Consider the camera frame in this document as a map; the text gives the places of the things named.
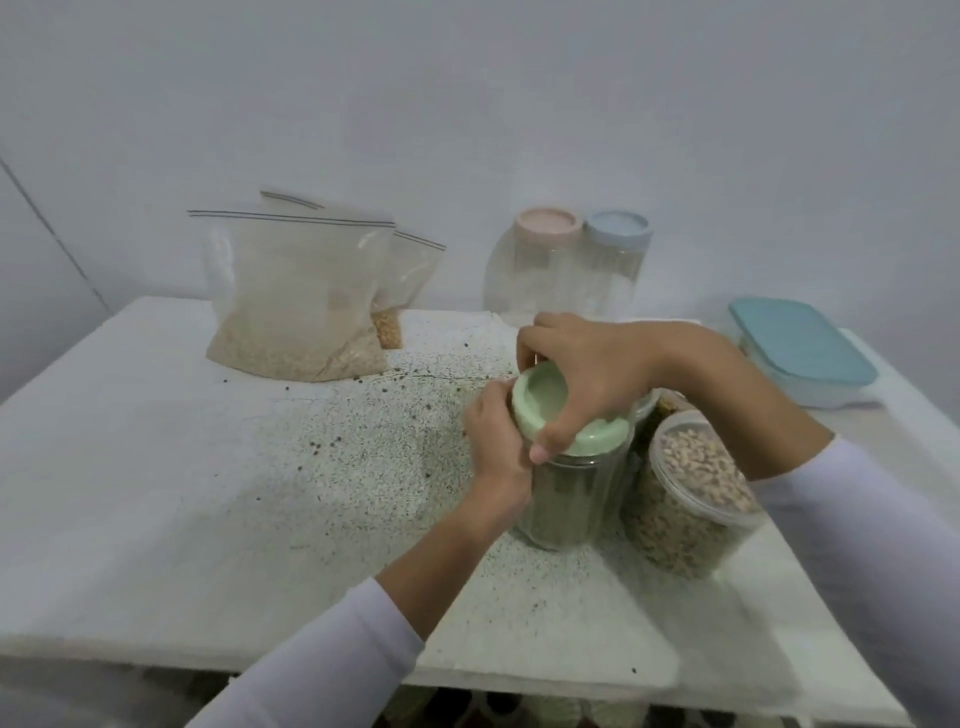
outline white sleeve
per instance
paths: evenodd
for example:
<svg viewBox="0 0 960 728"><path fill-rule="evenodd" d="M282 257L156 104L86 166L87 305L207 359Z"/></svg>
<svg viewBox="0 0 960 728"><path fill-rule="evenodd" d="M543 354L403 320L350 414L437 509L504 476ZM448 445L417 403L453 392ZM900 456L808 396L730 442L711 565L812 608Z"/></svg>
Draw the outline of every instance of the white sleeve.
<svg viewBox="0 0 960 728"><path fill-rule="evenodd" d="M188 728L370 728L423 651L374 579L233 681Z"/></svg>
<svg viewBox="0 0 960 728"><path fill-rule="evenodd" d="M921 726L960 726L960 534L841 438L751 484L853 645Z"/></svg>

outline chickpeas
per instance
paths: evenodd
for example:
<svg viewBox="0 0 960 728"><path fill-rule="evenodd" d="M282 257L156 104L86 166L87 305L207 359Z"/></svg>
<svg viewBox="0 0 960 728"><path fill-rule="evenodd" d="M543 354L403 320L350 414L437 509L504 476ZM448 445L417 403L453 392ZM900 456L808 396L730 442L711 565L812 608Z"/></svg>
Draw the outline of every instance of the chickpeas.
<svg viewBox="0 0 960 728"><path fill-rule="evenodd" d="M648 561L687 578L712 573L763 522L763 512L698 412L663 422L623 510Z"/></svg>

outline beans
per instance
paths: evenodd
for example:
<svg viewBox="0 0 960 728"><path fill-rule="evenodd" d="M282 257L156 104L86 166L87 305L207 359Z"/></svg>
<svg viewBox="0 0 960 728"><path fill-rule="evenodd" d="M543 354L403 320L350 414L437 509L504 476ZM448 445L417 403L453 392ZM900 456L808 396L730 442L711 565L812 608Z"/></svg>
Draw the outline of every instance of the beans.
<svg viewBox="0 0 960 728"><path fill-rule="evenodd" d="M661 478L668 481L666 487ZM683 494L701 507L683 502ZM720 513L710 518L709 508ZM655 437L628 495L623 523L648 561L680 576L703 578L753 532L759 513L746 478L723 443L709 425L695 424Z"/></svg>

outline plastic bag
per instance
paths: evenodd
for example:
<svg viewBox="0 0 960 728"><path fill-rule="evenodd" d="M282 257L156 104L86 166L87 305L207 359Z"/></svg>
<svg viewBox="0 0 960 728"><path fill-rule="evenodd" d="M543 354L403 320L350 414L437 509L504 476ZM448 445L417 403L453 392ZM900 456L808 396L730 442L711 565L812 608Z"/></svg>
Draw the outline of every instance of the plastic bag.
<svg viewBox="0 0 960 728"><path fill-rule="evenodd" d="M340 210L190 210L207 227L219 327L208 359L259 376L328 381L384 372L370 318L394 223Z"/></svg>
<svg viewBox="0 0 960 728"><path fill-rule="evenodd" d="M291 206L313 210L375 214L359 207L333 203L319 198L308 198L295 192L274 187L260 190L264 204L277 211L289 212ZM423 286L433 276L444 257L446 246L428 240L407 229L396 229L390 240L390 254L380 275L371 306L372 320L380 345L384 349L401 349L403 339L397 310L409 307Z"/></svg>

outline table surface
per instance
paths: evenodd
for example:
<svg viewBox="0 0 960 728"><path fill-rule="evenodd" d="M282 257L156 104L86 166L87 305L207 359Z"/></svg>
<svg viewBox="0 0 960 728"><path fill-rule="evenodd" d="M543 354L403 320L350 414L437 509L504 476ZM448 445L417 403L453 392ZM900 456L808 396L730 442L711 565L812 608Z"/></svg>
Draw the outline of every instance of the table surface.
<svg viewBox="0 0 960 728"><path fill-rule="evenodd" d="M240 670L411 546L467 483L460 410L514 333L402 323L385 375L282 382L204 358L209 303L141 299L0 406L0 653ZM960 430L852 340L886 407L818 417L960 523ZM699 583L615 531L508 534L409 682L905 722L769 524Z"/></svg>

